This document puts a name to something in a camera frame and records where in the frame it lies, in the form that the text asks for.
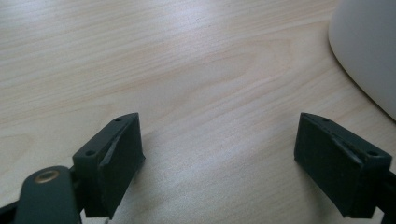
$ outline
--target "white container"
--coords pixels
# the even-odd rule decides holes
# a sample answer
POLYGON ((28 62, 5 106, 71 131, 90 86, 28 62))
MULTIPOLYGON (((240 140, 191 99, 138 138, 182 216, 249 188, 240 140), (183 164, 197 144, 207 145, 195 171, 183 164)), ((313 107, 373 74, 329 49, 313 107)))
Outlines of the white container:
POLYGON ((396 0, 341 0, 329 40, 349 75, 396 119, 396 0))

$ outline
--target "light wood surface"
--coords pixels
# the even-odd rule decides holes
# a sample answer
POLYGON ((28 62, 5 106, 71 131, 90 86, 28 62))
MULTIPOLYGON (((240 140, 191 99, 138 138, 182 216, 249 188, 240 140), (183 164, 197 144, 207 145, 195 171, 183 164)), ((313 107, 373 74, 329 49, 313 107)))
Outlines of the light wood surface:
POLYGON ((396 156, 332 55, 336 3, 1 1, 0 205, 139 112, 147 160, 110 223, 379 223, 342 218, 293 160, 301 112, 396 156))

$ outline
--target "round metal joint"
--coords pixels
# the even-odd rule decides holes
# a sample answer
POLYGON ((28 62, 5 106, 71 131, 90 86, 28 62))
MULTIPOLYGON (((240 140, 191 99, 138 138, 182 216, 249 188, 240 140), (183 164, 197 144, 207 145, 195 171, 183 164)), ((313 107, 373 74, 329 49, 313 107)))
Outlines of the round metal joint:
POLYGON ((55 179, 58 177, 59 171, 56 170, 48 170, 46 172, 43 172, 39 174, 38 176, 35 177, 35 182, 37 184, 44 184, 47 182, 50 182, 51 180, 55 179))

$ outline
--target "wooden surface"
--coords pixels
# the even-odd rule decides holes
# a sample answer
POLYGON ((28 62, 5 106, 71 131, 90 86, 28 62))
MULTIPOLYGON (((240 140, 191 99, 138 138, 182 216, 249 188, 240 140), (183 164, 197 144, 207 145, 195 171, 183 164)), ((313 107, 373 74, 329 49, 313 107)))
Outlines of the wooden surface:
POLYGON ((343 219, 293 160, 303 111, 396 156, 332 55, 336 2, 1 1, 0 205, 139 112, 147 160, 110 223, 379 223, 343 219))

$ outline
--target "wooden table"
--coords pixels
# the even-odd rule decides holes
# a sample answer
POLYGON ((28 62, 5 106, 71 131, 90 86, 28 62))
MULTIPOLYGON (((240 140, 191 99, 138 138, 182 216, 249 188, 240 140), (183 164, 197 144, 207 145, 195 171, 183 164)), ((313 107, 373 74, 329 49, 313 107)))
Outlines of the wooden table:
POLYGON ((147 160, 110 223, 379 223, 343 219, 293 160, 301 112, 396 156, 332 55, 336 2, 1 1, 0 205, 139 112, 147 160))

